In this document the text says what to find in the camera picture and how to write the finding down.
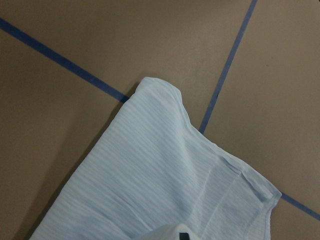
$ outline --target light blue fabric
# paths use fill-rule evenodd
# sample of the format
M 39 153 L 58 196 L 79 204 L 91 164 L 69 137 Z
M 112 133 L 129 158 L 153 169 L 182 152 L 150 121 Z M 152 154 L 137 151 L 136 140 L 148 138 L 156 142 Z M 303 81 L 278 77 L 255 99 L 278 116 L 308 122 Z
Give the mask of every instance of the light blue fabric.
M 280 196 L 191 125 L 177 88 L 146 77 L 31 239 L 128 240 L 184 224 L 202 240 L 266 240 Z

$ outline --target floor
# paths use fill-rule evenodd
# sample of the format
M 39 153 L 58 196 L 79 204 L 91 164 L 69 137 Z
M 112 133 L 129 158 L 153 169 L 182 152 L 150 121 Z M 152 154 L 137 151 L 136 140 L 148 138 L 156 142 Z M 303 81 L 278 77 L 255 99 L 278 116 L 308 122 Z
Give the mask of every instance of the floor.
M 28 239 L 144 76 L 178 87 L 191 123 L 284 193 L 273 240 L 319 239 L 319 11 L 316 0 L 2 0 L 0 239 Z

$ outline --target garment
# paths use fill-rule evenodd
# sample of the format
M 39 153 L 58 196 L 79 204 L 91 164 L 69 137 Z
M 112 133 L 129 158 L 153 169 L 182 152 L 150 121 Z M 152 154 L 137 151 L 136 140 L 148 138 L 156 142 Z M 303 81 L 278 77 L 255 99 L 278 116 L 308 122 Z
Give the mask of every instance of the garment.
M 185 226 L 202 240 L 266 240 L 280 196 L 191 125 L 176 87 L 145 77 L 31 239 L 128 240 Z

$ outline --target tile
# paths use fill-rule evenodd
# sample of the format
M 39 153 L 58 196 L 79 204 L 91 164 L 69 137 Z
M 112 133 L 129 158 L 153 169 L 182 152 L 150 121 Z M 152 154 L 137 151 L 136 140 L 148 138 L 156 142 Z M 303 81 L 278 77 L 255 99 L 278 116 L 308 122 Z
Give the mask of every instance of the tile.
M 258 1 L 205 132 L 317 213 L 319 8 Z
M 318 240 L 320 221 L 280 199 L 271 214 L 272 240 Z
M 0 239 L 23 239 L 120 104 L 3 31 L 0 39 Z
M 174 84 L 198 128 L 250 2 L 7 0 L 0 16 L 120 92 Z

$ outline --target blue line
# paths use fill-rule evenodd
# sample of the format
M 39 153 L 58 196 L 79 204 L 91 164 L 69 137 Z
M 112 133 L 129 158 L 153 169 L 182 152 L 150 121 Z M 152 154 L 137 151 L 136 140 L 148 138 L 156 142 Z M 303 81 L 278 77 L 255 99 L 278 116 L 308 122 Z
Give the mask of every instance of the blue line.
M 248 9 L 248 11 L 247 11 L 247 13 L 246 13 L 246 15 L 244 17 L 244 20 L 243 20 L 243 23 L 242 23 L 242 25 L 240 27 L 238 35 L 236 36 L 236 39 L 235 39 L 235 41 L 233 43 L 232 49 L 230 51 L 230 54 L 229 54 L 229 56 L 228 56 L 228 58 L 226 60 L 226 63 L 224 65 L 224 68 L 223 68 L 222 73 L 220 75 L 219 81 L 218 81 L 218 83 L 217 83 L 217 85 L 215 87 L 214 93 L 212 95 L 212 98 L 210 100 L 208 108 L 207 108 L 207 110 L 205 112 L 205 115 L 203 117 L 202 123 L 200 125 L 199 132 L 202 133 L 202 134 L 204 134 L 204 132 L 206 130 L 206 127 L 208 125 L 209 119 L 210 119 L 211 114 L 212 114 L 212 112 L 214 110 L 214 107 L 216 105 L 216 102 L 217 102 L 217 99 L 218 99 L 218 95 L 219 95 L 219 93 L 221 91 L 221 88 L 222 88 L 222 86 L 223 86 L 223 84 L 224 84 L 224 82 L 226 80 L 226 77 L 227 77 L 227 74 L 229 72 L 231 63 L 232 63 L 232 61 L 233 61 L 233 59 L 234 59 L 234 57 L 236 55 L 236 52 L 237 52 L 239 44 L 240 44 L 240 42 L 242 40 L 242 37 L 244 36 L 245 30 L 246 30 L 247 25 L 249 23 L 249 20 L 250 20 L 250 18 L 252 16 L 252 13 L 253 13 L 253 11 L 255 9 L 257 1 L 258 0 L 252 0 L 251 4 L 249 6 L 249 9 Z
M 298 209 L 304 211 L 306 214 L 309 214 L 310 216 L 314 217 L 315 219 L 320 221 L 320 214 L 316 213 L 315 211 L 312 211 L 310 208 L 306 207 L 305 205 L 301 204 L 300 202 L 294 200 L 292 197 L 288 196 L 287 194 L 282 193 L 281 198 L 288 203 L 292 204 L 293 206 L 297 207 Z
M 68 69 L 70 72 L 78 75 L 80 78 L 86 80 L 87 82 L 96 86 L 97 88 L 104 91 L 105 93 L 111 95 L 112 97 L 114 97 L 118 101 L 125 103 L 129 99 L 129 97 L 127 97 L 126 95 L 122 94 L 121 92 L 114 89 L 110 85 L 101 81 L 97 77 L 93 76 L 91 73 L 87 72 L 86 70 L 84 70 L 83 68 L 74 64 L 73 62 L 71 62 L 70 60 L 61 56 L 60 54 L 56 53 L 52 49 L 43 45 L 41 42 L 39 42 L 39 41 L 35 40 L 34 38 L 32 38 L 31 36 L 27 35 L 26 33 L 19 30 L 15 26 L 11 25 L 10 23 L 5 21 L 1 17 L 0 17 L 0 29 L 7 32 L 8 34 L 15 37 L 16 39 L 20 40 L 21 42 L 25 43 L 26 45 L 30 46 L 31 48 L 38 51 L 39 53 L 45 55 L 46 57 L 48 57 L 52 61 L 61 65 L 62 67 Z

